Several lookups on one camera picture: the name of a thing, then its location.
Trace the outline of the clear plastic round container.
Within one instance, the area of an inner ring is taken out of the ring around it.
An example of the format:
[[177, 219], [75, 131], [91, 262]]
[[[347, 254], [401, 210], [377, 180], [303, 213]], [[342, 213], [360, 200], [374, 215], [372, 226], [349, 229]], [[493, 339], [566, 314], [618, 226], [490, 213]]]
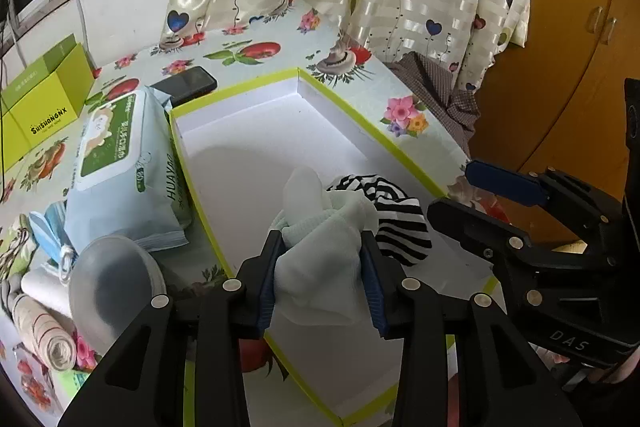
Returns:
[[70, 273], [70, 312], [79, 335], [105, 355], [166, 284], [155, 259], [124, 236], [103, 236], [80, 254]]

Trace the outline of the beige striped cloth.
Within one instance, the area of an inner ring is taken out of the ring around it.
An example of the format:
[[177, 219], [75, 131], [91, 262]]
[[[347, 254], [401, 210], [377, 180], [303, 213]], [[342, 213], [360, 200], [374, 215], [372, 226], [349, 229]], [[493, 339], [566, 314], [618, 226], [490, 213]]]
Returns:
[[19, 295], [13, 303], [12, 319], [25, 347], [48, 369], [64, 372], [75, 366], [73, 337], [35, 299]]

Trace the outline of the wet wipes pack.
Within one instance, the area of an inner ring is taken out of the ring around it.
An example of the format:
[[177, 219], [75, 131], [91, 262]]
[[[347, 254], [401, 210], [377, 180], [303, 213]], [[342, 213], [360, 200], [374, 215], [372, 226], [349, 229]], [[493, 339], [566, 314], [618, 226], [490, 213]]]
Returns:
[[65, 233], [80, 253], [103, 236], [167, 251], [188, 243], [189, 197], [169, 122], [142, 87], [93, 110], [82, 130], [66, 202]]

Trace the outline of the wooden cabinet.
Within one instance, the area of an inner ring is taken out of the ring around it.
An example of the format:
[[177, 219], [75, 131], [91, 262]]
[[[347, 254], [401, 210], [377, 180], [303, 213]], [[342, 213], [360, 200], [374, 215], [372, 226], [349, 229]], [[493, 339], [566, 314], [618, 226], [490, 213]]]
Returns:
[[528, 40], [488, 70], [475, 159], [562, 170], [620, 198], [628, 166], [624, 82], [639, 75], [639, 0], [530, 0]]

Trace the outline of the lime green cardboard box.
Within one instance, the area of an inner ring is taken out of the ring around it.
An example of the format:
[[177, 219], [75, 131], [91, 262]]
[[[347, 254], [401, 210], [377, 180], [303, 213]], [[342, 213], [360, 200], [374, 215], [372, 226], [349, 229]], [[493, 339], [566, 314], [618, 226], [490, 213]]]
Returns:
[[93, 71], [85, 49], [69, 35], [3, 88], [3, 168], [13, 167], [45, 139], [75, 121], [93, 83]]

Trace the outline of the pale mint sock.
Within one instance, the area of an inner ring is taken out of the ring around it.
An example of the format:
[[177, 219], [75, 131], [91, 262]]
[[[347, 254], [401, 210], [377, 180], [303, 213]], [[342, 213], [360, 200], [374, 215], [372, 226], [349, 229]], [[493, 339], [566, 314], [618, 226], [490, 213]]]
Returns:
[[378, 231], [378, 212], [360, 192], [328, 191], [308, 168], [293, 171], [271, 225], [285, 253], [274, 268], [276, 307], [300, 326], [347, 326], [366, 314], [360, 282], [361, 234]]

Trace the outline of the brown checkered cloth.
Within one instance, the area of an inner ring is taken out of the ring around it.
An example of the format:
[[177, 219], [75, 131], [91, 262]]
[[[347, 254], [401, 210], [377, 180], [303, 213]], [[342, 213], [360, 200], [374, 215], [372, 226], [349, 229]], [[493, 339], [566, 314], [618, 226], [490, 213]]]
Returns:
[[469, 142], [480, 118], [474, 91], [454, 89], [451, 72], [420, 53], [409, 52], [385, 66], [426, 105], [463, 152], [470, 155]]

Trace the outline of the white tray box green rim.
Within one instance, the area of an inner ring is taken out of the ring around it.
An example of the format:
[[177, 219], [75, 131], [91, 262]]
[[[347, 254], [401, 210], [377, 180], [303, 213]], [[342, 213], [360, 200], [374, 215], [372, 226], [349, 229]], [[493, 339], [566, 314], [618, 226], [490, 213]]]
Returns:
[[[407, 95], [392, 76], [330, 88], [288, 69], [177, 108], [171, 119], [182, 170], [224, 271], [235, 274], [262, 250], [297, 167], [326, 183], [378, 174], [422, 205], [444, 196], [468, 158], [427, 110], [417, 132], [390, 132], [387, 103]], [[382, 339], [369, 319], [304, 326], [276, 312], [266, 337], [312, 409], [295, 412], [276, 387], [249, 385], [254, 425], [378, 426], [392, 416], [402, 344]]]

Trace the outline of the black smartphone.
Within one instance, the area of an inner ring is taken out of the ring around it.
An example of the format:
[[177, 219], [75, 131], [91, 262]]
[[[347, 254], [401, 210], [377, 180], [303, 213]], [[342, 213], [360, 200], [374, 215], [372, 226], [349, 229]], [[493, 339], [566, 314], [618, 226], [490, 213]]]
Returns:
[[158, 101], [163, 106], [172, 108], [186, 104], [194, 98], [201, 98], [215, 91], [217, 87], [216, 78], [201, 66], [188, 68], [152, 84], [152, 88], [160, 92]]

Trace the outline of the black white striped sock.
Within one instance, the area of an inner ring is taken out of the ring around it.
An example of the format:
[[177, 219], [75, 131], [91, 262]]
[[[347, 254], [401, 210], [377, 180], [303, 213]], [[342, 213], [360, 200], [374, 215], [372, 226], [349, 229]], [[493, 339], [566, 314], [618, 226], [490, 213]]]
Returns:
[[433, 243], [420, 200], [378, 174], [349, 174], [336, 178], [328, 191], [359, 192], [378, 213], [374, 234], [378, 249], [405, 267], [427, 259]]

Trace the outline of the blue face mask pack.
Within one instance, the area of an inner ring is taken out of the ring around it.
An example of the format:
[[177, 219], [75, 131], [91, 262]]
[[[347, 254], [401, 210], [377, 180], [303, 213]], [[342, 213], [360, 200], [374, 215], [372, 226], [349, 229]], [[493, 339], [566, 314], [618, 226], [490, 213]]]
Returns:
[[70, 268], [76, 251], [65, 232], [66, 204], [62, 200], [52, 202], [45, 212], [31, 211], [28, 214], [32, 235], [39, 247], [57, 265]]

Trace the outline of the rolled white towel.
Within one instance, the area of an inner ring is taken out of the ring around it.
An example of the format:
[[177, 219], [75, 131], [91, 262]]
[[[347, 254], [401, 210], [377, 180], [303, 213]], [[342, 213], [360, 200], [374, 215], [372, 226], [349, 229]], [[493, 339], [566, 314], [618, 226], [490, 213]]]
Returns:
[[57, 275], [49, 273], [43, 267], [26, 272], [21, 280], [21, 288], [26, 295], [44, 307], [61, 313], [64, 317], [72, 317], [68, 287], [60, 282]]

